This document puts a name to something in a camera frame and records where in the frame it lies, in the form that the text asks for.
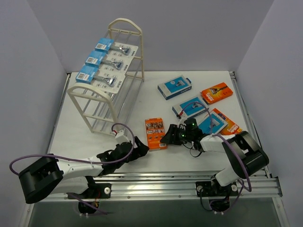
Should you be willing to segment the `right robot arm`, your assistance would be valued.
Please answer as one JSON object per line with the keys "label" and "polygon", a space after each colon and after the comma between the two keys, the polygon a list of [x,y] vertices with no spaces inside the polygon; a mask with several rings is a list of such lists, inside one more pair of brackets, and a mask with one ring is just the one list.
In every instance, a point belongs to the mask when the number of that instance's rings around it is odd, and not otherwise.
{"label": "right robot arm", "polygon": [[221,195],[227,186],[248,179],[269,164],[269,158],[247,131],[223,136],[203,132],[194,118],[184,121],[184,126],[171,124],[160,142],[167,145],[191,143],[199,152],[221,152],[226,154],[230,164],[214,175],[210,189]]}

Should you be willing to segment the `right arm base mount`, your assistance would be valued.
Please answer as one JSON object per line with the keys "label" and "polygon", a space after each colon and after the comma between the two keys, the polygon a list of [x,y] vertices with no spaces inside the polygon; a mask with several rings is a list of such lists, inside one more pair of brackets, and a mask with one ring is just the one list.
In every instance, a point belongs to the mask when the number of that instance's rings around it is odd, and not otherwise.
{"label": "right arm base mount", "polygon": [[220,186],[215,181],[198,181],[195,182],[196,194],[198,197],[226,197],[239,195],[238,187],[235,182]]}

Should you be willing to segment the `orange Gillette Fusion box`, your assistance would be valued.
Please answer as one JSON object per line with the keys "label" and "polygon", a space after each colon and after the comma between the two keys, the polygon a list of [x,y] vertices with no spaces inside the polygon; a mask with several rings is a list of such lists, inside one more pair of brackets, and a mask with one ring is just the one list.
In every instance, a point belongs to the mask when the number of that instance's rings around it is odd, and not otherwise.
{"label": "orange Gillette Fusion box", "polygon": [[165,135],[162,118],[150,118],[145,120],[147,144],[150,150],[166,149],[167,145],[160,140]]}

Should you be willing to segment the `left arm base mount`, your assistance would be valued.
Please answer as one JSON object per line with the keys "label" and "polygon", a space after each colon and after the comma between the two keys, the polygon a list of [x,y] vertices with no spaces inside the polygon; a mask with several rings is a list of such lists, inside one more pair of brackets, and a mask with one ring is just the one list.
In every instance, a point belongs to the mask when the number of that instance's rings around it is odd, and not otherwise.
{"label": "left arm base mount", "polygon": [[81,194],[72,193],[72,195],[80,199],[109,199],[111,197],[111,184],[110,183],[95,183],[89,184]]}

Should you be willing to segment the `blue Gillette razor blister pack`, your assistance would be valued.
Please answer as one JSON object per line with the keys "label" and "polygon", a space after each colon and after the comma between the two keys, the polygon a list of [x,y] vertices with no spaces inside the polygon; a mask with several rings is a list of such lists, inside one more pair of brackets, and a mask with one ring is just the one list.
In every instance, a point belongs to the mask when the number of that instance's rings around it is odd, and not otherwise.
{"label": "blue Gillette razor blister pack", "polygon": [[114,39],[101,38],[95,45],[94,50],[121,57],[130,57],[136,54],[138,46],[117,43]]}

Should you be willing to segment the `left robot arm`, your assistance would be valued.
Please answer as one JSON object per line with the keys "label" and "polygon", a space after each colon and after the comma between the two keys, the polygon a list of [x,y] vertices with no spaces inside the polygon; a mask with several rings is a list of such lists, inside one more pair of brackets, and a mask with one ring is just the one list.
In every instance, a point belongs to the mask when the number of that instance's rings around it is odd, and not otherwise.
{"label": "left robot arm", "polygon": [[78,162],[59,159],[54,154],[41,157],[18,174],[26,203],[36,203],[57,193],[91,198],[96,191],[94,177],[112,174],[148,151],[149,147],[135,137],[134,142],[118,143],[114,150]]}

